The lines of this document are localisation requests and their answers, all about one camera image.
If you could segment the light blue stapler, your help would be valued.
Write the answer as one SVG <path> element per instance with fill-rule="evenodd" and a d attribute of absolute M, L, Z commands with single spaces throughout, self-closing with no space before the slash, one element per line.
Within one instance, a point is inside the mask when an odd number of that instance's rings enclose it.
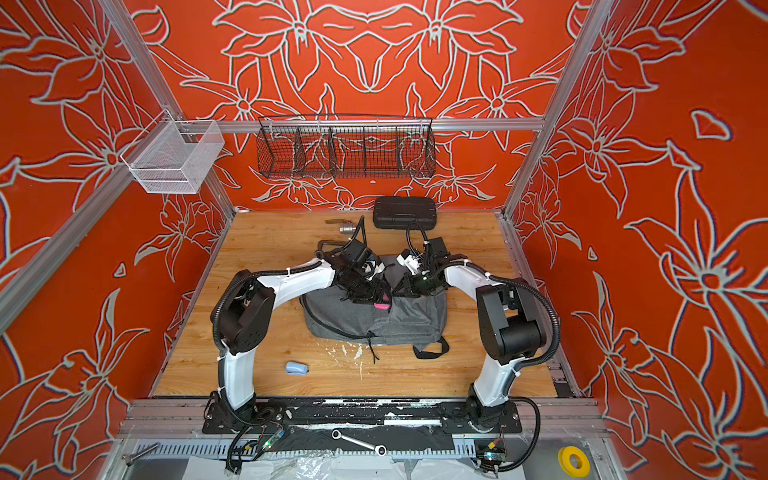
<path fill-rule="evenodd" d="M 292 376 L 305 376 L 309 373 L 309 366 L 295 361 L 288 361 L 285 365 L 285 372 Z"/>

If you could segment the grey student backpack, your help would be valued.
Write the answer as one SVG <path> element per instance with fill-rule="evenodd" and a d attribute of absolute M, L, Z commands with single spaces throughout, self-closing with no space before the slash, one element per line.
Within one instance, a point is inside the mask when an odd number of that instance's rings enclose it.
<path fill-rule="evenodd" d="M 410 272 L 394 256 L 383 258 L 384 275 L 395 296 L 389 311 L 373 303 L 343 301 L 338 286 L 299 298 L 309 331 L 318 338 L 373 346 L 410 345 L 420 360 L 434 360 L 450 351 L 444 337 L 447 325 L 446 290 L 435 296 L 407 294 Z"/>

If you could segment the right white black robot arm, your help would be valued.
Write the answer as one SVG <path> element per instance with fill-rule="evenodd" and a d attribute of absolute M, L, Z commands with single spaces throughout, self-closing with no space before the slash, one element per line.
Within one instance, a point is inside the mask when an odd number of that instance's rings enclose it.
<path fill-rule="evenodd" d="M 463 255 L 451 254 L 442 238 L 422 236 L 423 249 L 413 246 L 406 228 L 407 249 L 396 257 L 408 274 L 398 291 L 427 295 L 455 288 L 476 302 L 481 343 L 486 357 L 470 385 L 466 416 L 470 425 L 488 432 L 500 424 L 513 402 L 510 391 L 523 370 L 547 363 L 561 340 L 561 319 L 535 286 L 522 278 L 494 275 Z"/>

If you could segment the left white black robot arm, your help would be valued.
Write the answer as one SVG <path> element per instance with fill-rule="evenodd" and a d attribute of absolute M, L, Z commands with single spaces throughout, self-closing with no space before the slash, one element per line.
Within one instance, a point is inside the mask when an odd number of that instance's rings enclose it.
<path fill-rule="evenodd" d="M 238 272 L 210 315 L 212 335 L 219 351 L 215 405 L 235 431 L 261 426 L 276 417 L 276 410 L 255 406 L 254 354 L 264 340 L 272 312 L 310 292 L 338 286 L 353 303 L 389 311 L 391 288 L 385 285 L 385 265 L 367 244 L 365 218 L 360 217 L 346 241 L 329 251 L 320 241 L 315 258 L 283 270 Z"/>

